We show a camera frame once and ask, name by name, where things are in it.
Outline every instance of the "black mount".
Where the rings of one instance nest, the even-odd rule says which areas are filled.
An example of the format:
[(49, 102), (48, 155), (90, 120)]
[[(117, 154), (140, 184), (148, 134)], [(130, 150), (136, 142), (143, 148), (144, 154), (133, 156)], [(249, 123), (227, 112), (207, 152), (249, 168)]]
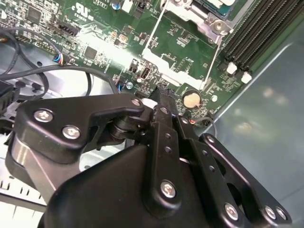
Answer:
[[(173, 98), (157, 97), (153, 109), (127, 94), (37, 100), (18, 108), (9, 170), (22, 181), (30, 179), (46, 200), (43, 227), (292, 223), (282, 205), (216, 138), (199, 138), (187, 119), (171, 114)], [(51, 113), (52, 120), (35, 119), (37, 110)], [(76, 127), (79, 136), (66, 138), (66, 126)], [(76, 171), (82, 153), (125, 139), (135, 145)]]

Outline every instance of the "black ram slot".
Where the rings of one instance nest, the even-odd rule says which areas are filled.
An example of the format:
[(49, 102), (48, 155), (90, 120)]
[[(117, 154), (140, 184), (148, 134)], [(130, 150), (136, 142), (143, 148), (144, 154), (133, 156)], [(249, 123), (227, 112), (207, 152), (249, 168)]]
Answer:
[(255, 6), (253, 11), (246, 18), (245, 22), (241, 25), (241, 27), (237, 30), (237, 32), (233, 35), (230, 41), (227, 43), (225, 47), (225, 52), (229, 54), (233, 51), (237, 44), (240, 43), (240, 40), (245, 37), (246, 33), (248, 33), (252, 27), (257, 22), (258, 18), (261, 16), (261, 12), (268, 7), (269, 3), (272, 3), (273, 0), (260, 0), (258, 4)]
[(242, 55), (239, 61), (243, 64), (246, 64), (248, 60), (257, 52), (257, 50), (266, 42), (267, 38), (270, 37), (277, 29), (280, 28), (280, 25), (283, 21), (288, 19), (289, 14), (297, 7), (298, 1), (290, 1), (287, 5), (287, 8), (281, 9), (277, 16), (273, 18), (271, 23), (265, 28), (265, 30), (259, 35), (259, 42), (251, 45), (247, 52)]
[(304, 11), (304, 2), (284, 20), (279, 28), (267, 39), (267, 41), (260, 47), (260, 49), (249, 59), (247, 66), (252, 66), (261, 56), (267, 51), (267, 49), (276, 41), (285, 29)]
[(233, 52), (234, 59), (237, 62), (242, 54), (244, 54), (252, 44), (260, 42), (259, 34), (266, 30), (267, 25), (272, 21), (275, 15), (277, 15), (280, 9), (284, 8), (284, 5), (287, 2), (292, 2), (292, 0), (281, 0), (280, 2), (276, 2), (276, 4), (272, 4), (270, 8), (268, 8), (267, 13), (261, 17), (260, 21), (251, 30), (250, 36), (243, 39), (242, 45), (237, 46)]

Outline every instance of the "green circuit board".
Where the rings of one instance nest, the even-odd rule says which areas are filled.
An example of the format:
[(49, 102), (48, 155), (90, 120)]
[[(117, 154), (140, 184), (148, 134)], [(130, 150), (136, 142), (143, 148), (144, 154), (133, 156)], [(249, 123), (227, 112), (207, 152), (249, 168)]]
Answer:
[[(236, 15), (246, 1), (239, 0), (230, 14)], [(1, 0), (0, 25), (33, 29), (56, 43), (69, 57), (71, 64), (100, 69), (113, 80), (124, 78), (124, 83), (132, 82), (131, 89), (126, 88), (125, 84), (121, 87), (122, 93), (140, 92), (148, 97), (161, 83), (175, 91), (178, 111), (183, 114), (186, 110), (181, 102), (183, 95), (195, 89), (188, 84), (177, 87), (168, 83), (151, 64), (151, 71), (144, 80), (139, 81), (138, 73), (129, 70), (134, 59), (142, 67), (149, 64), (141, 54), (160, 15), (160, 3), (161, 0), (147, 1), (142, 15), (138, 17), (137, 1), (132, 2), (132, 7), (126, 12), (114, 9), (110, 0)], [(79, 28), (77, 35), (69, 35), (58, 29), (61, 22)], [(20, 41), (54, 54), (52, 48), (30, 33), (20, 32), (16, 36)], [(195, 79), (203, 80), (217, 45), (198, 32), (197, 26), (191, 21), (183, 21), (167, 12), (149, 48), (165, 59), (175, 72), (184, 71)], [(201, 104), (190, 110), (193, 118), (205, 116), (208, 112), (216, 113), (243, 85), (240, 78), (229, 76), (218, 67), (222, 60), (218, 55), (205, 89), (199, 91)], [(217, 101), (211, 100), (214, 95)]]

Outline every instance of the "screw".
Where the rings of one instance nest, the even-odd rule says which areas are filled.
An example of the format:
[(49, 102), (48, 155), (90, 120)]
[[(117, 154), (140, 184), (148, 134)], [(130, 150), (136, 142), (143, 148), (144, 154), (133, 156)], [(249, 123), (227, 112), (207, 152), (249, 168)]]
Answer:
[(136, 106), (140, 106), (140, 105), (141, 105), (141, 103), (140, 103), (139, 100), (137, 100), (137, 99), (132, 99), (132, 103), (133, 103), (134, 105), (136, 105)]
[(276, 208), (276, 211), (277, 211), (277, 213), (278, 213), (284, 220), (287, 220), (287, 217), (286, 217), (286, 215), (285, 215), (285, 213), (283, 212), (282, 209)]
[(237, 210), (229, 203), (225, 204), (225, 211), (227, 212), (227, 214), (229, 215), (229, 217), (232, 220), (237, 221), (238, 220), (238, 213)]
[(132, 82), (128, 82), (127, 84), (125, 84), (125, 87), (127, 89), (132, 89), (133, 88), (133, 83)]
[(62, 129), (62, 134), (67, 139), (78, 139), (80, 136), (80, 131), (75, 126), (66, 126)]
[(188, 123), (188, 120), (186, 120), (184, 117), (182, 117), (181, 120), (182, 120), (182, 122), (183, 122), (184, 124), (187, 124), (187, 123)]
[(50, 122), (53, 119), (53, 115), (51, 112), (46, 111), (46, 110), (38, 110), (34, 113), (34, 117), (37, 121), (39, 122)]
[(207, 136), (207, 139), (208, 139), (209, 142), (211, 142), (211, 143), (214, 143), (214, 142), (215, 142), (214, 139), (213, 139), (210, 135)]
[(266, 211), (267, 215), (268, 215), (270, 218), (276, 219), (276, 214), (274, 213), (274, 211), (273, 211), (270, 207), (266, 206), (266, 207), (265, 207), (265, 211)]
[(221, 31), (221, 29), (222, 29), (222, 23), (221, 23), (221, 22), (216, 23), (215, 29), (216, 29), (217, 31)]
[(169, 114), (168, 110), (165, 107), (161, 107), (161, 111), (165, 114)]
[(175, 191), (174, 186), (171, 183), (167, 182), (167, 181), (163, 181), (161, 183), (161, 192), (167, 198), (173, 198), (176, 195), (176, 191)]

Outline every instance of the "cable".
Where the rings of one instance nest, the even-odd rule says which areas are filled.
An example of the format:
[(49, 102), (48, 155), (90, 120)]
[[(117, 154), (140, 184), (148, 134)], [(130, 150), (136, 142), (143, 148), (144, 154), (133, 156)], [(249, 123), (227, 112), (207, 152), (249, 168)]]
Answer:
[(33, 30), (30, 30), (28, 28), (24, 28), (24, 27), (11, 27), (11, 28), (4, 28), (4, 30), (6, 31), (25, 31), (25, 32), (29, 32), (29, 33), (32, 33), (34, 35), (36, 35), (37, 37), (43, 39), (45, 42), (47, 42), (59, 55), (61, 55), (61, 51), (56, 47), (56, 45), (51, 42), (50, 40), (48, 40), (45, 36), (33, 31)]
[(214, 137), (217, 138), (217, 137), (218, 137), (218, 129), (217, 129), (217, 127), (216, 127), (214, 121), (213, 121), (210, 117), (206, 117), (206, 116), (205, 116), (205, 117), (201, 117), (201, 118), (195, 120), (195, 122), (196, 122), (196, 123), (199, 123), (199, 122), (201, 122), (201, 121), (203, 121), (203, 120), (208, 120), (208, 121), (210, 121), (210, 123), (211, 123), (212, 126), (213, 126)]
[[(32, 61), (30, 61), (25, 54), (23, 53), (22, 49), (20, 49), (20, 53), (19, 53), (20, 57), (22, 58), (22, 60), (32, 69), (36, 69), (38, 68)], [(33, 95), (33, 96), (26, 96), (26, 95), (20, 95), (19, 99), (20, 100), (36, 100), (36, 99), (40, 99), (42, 98), (49, 89), (49, 82), (48, 82), (48, 78), (46, 77), (46, 75), (44, 73), (38, 73), (37, 76), (40, 78), (42, 85), (44, 87), (44, 91), (43, 93), (39, 94), (39, 95)]]
[(18, 55), (19, 55), (19, 52), (20, 52), (20, 46), (19, 46), (18, 41), (14, 38), (14, 36), (12, 34), (10, 34), (9, 32), (7, 32), (6, 30), (0, 28), (0, 34), (3, 34), (5, 36), (7, 36), (13, 42), (13, 45), (15, 47), (14, 57), (13, 57), (12, 61), (10, 62), (9, 67), (7, 68), (7, 70), (2, 73), (2, 74), (7, 74), (9, 71), (12, 70), (12, 68), (14, 68), (14, 66), (17, 62)]
[(92, 91), (92, 79), (91, 79), (91, 75), (89, 73), (85, 73), (86, 78), (87, 78), (87, 91), (85, 96), (90, 96), (91, 91)]
[(113, 80), (111, 78), (109, 78), (105, 73), (103, 73), (102, 71), (99, 71), (99, 70), (95, 70), (93, 68), (88, 68), (88, 67), (83, 67), (83, 66), (80, 66), (80, 67), (79, 66), (70, 66), (70, 65), (43, 66), (43, 67), (39, 67), (36, 69), (26, 70), (26, 71), (14, 73), (14, 74), (3, 74), (3, 75), (0, 75), (0, 80), (7, 81), (7, 80), (16, 79), (19, 77), (25, 77), (25, 76), (29, 76), (29, 75), (33, 75), (33, 74), (38, 74), (38, 73), (43, 73), (43, 72), (47, 72), (47, 71), (51, 71), (51, 70), (77, 70), (77, 71), (87, 72), (89, 74), (97, 76), (98, 78), (100, 78), (104, 81), (109, 82), (113, 93), (114, 94), (118, 93), (118, 89), (116, 88)]

